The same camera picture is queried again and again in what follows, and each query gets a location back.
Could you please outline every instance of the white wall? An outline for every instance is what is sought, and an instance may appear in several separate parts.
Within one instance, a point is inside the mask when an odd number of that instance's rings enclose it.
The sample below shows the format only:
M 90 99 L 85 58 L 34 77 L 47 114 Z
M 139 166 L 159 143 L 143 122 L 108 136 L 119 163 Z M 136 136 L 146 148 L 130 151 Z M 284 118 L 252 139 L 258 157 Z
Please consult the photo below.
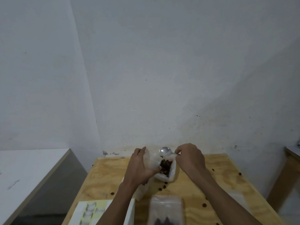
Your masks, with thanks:
M 102 156 L 70 0 L 0 1 L 0 150 Z
M 267 196 L 300 136 L 300 0 L 71 0 L 103 150 L 228 153 Z

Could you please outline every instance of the right hand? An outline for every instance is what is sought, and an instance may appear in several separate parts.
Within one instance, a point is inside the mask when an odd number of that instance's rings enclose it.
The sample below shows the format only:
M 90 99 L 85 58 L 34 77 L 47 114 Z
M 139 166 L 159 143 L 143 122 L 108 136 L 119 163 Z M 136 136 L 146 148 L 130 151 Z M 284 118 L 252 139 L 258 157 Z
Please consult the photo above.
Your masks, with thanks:
M 175 150 L 175 154 L 179 154 L 176 156 L 176 161 L 191 180 L 196 178 L 196 175 L 205 177 L 209 174 L 205 167 L 204 155 L 196 145 L 191 143 L 180 145 Z

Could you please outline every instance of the spoon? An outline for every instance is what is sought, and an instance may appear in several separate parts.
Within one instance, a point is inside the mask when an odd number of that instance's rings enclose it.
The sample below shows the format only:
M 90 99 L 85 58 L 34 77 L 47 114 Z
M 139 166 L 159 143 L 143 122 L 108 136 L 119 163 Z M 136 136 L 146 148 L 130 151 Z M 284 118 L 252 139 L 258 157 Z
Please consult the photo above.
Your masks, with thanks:
M 171 150 L 170 148 L 168 148 L 168 147 L 162 147 L 162 148 L 159 150 L 159 152 L 160 152 L 161 154 L 163 154 L 163 155 L 171 155 L 171 154 L 177 155 L 177 154 L 173 153 L 172 150 Z

